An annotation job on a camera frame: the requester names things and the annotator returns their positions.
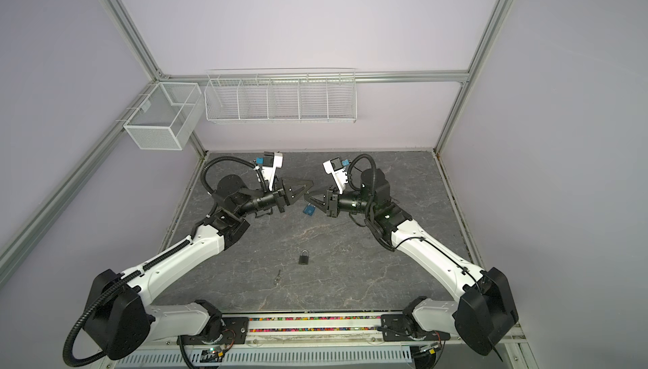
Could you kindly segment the blue padlock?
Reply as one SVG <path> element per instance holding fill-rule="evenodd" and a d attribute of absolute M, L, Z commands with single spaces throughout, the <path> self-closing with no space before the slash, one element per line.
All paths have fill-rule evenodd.
<path fill-rule="evenodd" d="M 313 205 L 307 205 L 304 208 L 303 213 L 306 214 L 306 215 L 314 215 L 315 211 L 316 211 L 316 208 Z"/>

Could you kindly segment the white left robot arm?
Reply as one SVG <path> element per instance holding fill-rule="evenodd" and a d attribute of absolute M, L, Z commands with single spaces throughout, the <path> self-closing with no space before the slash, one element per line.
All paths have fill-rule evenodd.
<path fill-rule="evenodd" d="M 205 344 L 222 340 L 222 313 L 197 300 L 185 305 L 154 306 L 170 285 L 207 259 L 238 242 L 250 224 L 246 217 L 293 205 L 313 186 L 311 180 L 280 178 L 273 189 L 249 189 L 236 174 L 222 178 L 211 193 L 214 205 L 180 242 L 143 264 L 98 274 L 81 317 L 63 347 L 69 367 L 102 357 L 127 357 L 144 343 L 170 337 L 195 337 Z"/>

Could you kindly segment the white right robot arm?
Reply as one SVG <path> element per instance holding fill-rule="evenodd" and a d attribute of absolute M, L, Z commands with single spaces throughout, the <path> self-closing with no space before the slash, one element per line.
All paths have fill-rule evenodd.
<path fill-rule="evenodd" d="M 420 296 L 403 309 L 411 337 L 435 331 L 456 334 L 479 355 L 489 355 L 518 323 L 506 275 L 471 263 L 428 234 L 393 199 L 383 171 L 363 171 L 359 188 L 318 189 L 308 192 L 305 199 L 329 217 L 362 215 L 364 225 L 384 249 L 413 259 L 452 296 L 448 308 Z"/>

